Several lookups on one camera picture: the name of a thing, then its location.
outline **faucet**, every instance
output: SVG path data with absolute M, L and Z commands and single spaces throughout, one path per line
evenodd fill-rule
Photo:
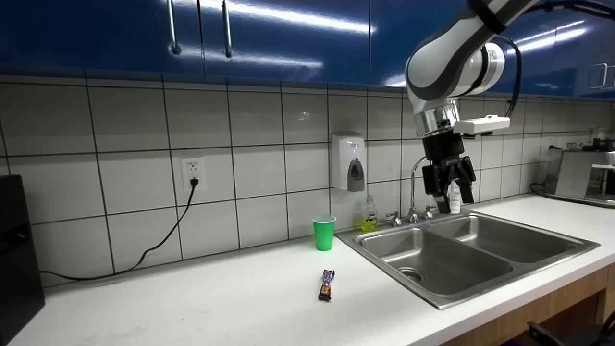
M 420 163 L 424 161 L 426 157 L 418 157 L 418 161 L 411 167 L 411 174 L 409 174 L 409 209 L 407 209 L 407 220 L 409 222 L 417 222 L 420 217 L 424 219 L 432 219 L 434 213 L 430 209 L 430 205 L 426 205 L 424 213 L 420 215 L 417 211 L 417 169 L 420 167 Z

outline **green cup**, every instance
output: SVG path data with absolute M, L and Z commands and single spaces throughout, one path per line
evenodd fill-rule
M 315 247 L 320 251 L 328 251 L 334 238 L 334 217 L 332 215 L 320 215 L 313 219 L 313 240 Z

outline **white countertop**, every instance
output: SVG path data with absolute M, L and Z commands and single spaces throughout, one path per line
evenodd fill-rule
M 9 346 L 440 343 L 615 261 L 615 209 L 540 195 L 476 209 L 601 245 L 440 311 L 340 240 L 295 240 L 49 290 Z

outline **soap dispenser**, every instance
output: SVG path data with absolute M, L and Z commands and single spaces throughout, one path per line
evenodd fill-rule
M 365 140 L 355 132 L 336 132 L 330 138 L 332 186 L 345 192 L 365 190 Z

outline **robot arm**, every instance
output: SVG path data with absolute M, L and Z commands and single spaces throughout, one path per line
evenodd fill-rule
M 488 90 L 501 76 L 503 51 L 488 40 L 538 0 L 466 0 L 468 7 L 442 34 L 422 44 L 405 63 L 405 82 L 417 134 L 426 159 L 424 192 L 438 209 L 449 213 L 447 186 L 457 182 L 463 201 L 472 201 L 470 182 L 476 180 L 463 140 L 455 128 L 459 111 L 455 97 Z M 505 128 L 507 119 L 486 117 L 482 130 Z

